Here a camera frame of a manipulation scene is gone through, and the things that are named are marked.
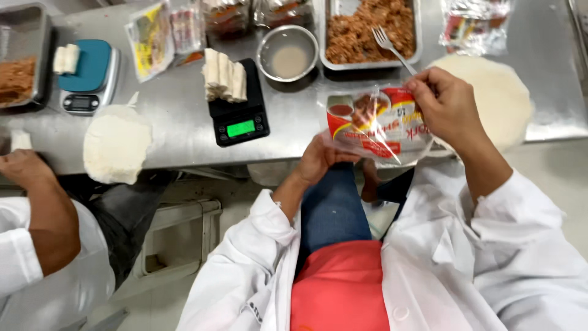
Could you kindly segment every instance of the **food tray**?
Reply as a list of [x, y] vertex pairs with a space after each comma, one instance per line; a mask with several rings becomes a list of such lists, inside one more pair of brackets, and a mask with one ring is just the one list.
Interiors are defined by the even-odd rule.
[[31, 97], [5, 107], [41, 102], [45, 92], [50, 37], [51, 20], [44, 5], [34, 2], [0, 9], [0, 62], [36, 56]]
[[[420, 23], [420, 0], [406, 0], [412, 6], [413, 16], [415, 18], [415, 54], [406, 59], [409, 64], [415, 64], [420, 60], [423, 53], [423, 35]], [[365, 62], [365, 63], [347, 63], [347, 64], [333, 64], [325, 57], [327, 43], [329, 42], [327, 34], [327, 24], [331, 16], [334, 15], [353, 15], [355, 9], [359, 6], [359, 0], [324, 0], [323, 8], [319, 12], [319, 47], [320, 60], [323, 65], [331, 70], [354, 70], [354, 69], [373, 69], [373, 68], [393, 68], [402, 67], [400, 61], [382, 61], [382, 62]]]

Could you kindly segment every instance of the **teal kitchen scale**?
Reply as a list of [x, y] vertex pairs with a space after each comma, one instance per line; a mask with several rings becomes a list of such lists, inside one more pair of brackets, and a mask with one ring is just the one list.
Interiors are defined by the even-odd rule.
[[72, 115], [93, 116], [112, 102], [121, 52], [106, 41], [78, 40], [79, 60], [75, 74], [59, 76], [60, 105]]

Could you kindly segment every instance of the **round dough wrapper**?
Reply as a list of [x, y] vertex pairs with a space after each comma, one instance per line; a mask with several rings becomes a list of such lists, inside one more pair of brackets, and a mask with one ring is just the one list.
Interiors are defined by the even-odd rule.
[[126, 105], [109, 105], [92, 120], [83, 140], [83, 166], [104, 184], [134, 184], [151, 145], [151, 124]]
[[522, 143], [533, 104], [529, 90], [512, 67], [460, 55], [437, 59], [429, 67], [445, 69], [474, 86], [482, 126], [499, 151]]

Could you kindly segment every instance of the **metal bowl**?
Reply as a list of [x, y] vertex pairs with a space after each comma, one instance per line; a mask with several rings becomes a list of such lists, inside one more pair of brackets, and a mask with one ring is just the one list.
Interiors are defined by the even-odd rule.
[[[276, 52], [285, 45], [299, 46], [310, 60], [306, 69], [299, 75], [292, 78], [281, 78], [274, 73], [272, 59]], [[259, 43], [255, 61], [259, 69], [268, 78], [278, 82], [294, 82], [308, 73], [315, 67], [319, 58], [319, 44], [310, 31], [298, 25], [283, 25], [268, 32]]]

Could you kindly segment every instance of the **stainless steel table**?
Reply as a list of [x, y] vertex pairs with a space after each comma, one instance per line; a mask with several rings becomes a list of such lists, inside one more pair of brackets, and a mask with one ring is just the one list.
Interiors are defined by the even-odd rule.
[[[126, 104], [139, 91], [137, 111], [153, 124], [153, 144], [145, 168], [178, 168], [247, 164], [298, 158], [324, 117], [326, 91], [400, 84], [404, 69], [369, 72], [326, 72], [319, 65], [305, 80], [289, 85], [262, 80], [271, 134], [227, 148], [215, 143], [212, 119], [200, 74], [202, 63], [172, 68], [139, 84], [131, 48], [123, 31], [129, 14], [145, 6], [134, 3], [53, 18], [58, 44], [76, 39], [104, 39], [122, 51], [123, 61], [113, 103]], [[424, 67], [444, 55], [437, 43], [442, 30], [440, 0], [421, 0]], [[509, 54], [496, 61], [511, 65], [529, 87], [536, 113], [526, 141], [588, 137], [588, 114], [574, 66], [567, 8], [560, 0], [518, 0], [509, 28]], [[253, 57], [263, 31], [234, 41], [211, 41], [231, 59]], [[0, 116], [0, 125], [23, 128], [33, 146], [59, 174], [83, 173], [82, 147], [92, 118], [71, 116], [58, 105], [54, 92], [49, 106], [37, 112]]]

